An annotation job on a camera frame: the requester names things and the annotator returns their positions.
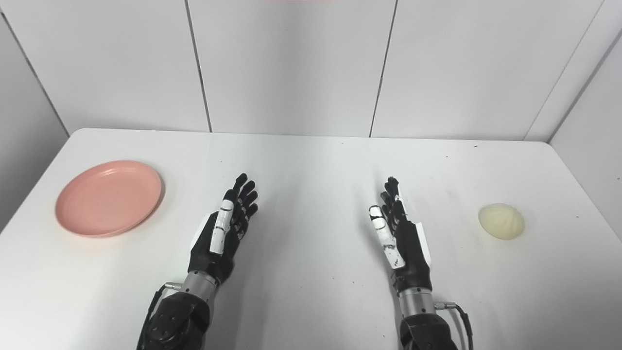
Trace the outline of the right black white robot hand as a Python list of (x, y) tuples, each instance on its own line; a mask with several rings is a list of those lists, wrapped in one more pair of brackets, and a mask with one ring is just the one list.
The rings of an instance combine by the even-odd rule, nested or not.
[(387, 178), (380, 193), (382, 205), (369, 207), (369, 217), (392, 272), (397, 293), (411, 288), (433, 290), (431, 271), (418, 234), (407, 216), (399, 181)]

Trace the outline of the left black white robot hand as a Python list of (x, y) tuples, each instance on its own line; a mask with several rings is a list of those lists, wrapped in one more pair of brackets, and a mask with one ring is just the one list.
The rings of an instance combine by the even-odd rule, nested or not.
[(223, 284), (235, 268), (235, 255), (247, 234), (251, 217), (258, 211), (255, 181), (246, 173), (236, 178), (221, 201), (220, 208), (209, 213), (195, 235), (188, 273), (204, 273)]

